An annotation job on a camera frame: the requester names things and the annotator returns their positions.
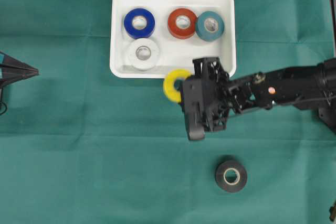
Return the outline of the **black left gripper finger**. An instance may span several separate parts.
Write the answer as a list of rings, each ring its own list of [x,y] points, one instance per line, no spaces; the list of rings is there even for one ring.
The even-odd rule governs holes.
[[[19,70],[27,70],[27,71],[39,73],[38,69],[24,62],[21,62],[3,52],[1,52],[0,55],[1,55],[1,67],[19,69]]]
[[[1,68],[1,88],[14,82],[29,79],[38,75],[38,71],[15,68]]]

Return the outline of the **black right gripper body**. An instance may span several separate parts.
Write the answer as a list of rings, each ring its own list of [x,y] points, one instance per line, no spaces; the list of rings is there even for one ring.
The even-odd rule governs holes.
[[[226,129],[229,106],[225,101],[223,84],[229,80],[229,74],[223,69],[218,57],[204,57],[193,60],[195,77],[201,80],[203,108],[202,126],[206,132]]]

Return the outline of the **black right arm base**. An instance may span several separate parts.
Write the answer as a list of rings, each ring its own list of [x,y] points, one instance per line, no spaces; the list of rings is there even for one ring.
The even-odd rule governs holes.
[[[319,119],[332,131],[335,133],[336,130],[336,113],[335,109],[319,108],[318,109]]]

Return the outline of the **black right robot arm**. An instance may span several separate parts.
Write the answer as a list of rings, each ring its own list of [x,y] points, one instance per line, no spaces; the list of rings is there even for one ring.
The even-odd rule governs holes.
[[[202,101],[188,117],[188,133],[226,129],[230,111],[243,114],[276,105],[316,110],[319,119],[335,131],[335,58],[315,66],[287,67],[230,79],[217,57],[193,60]]]

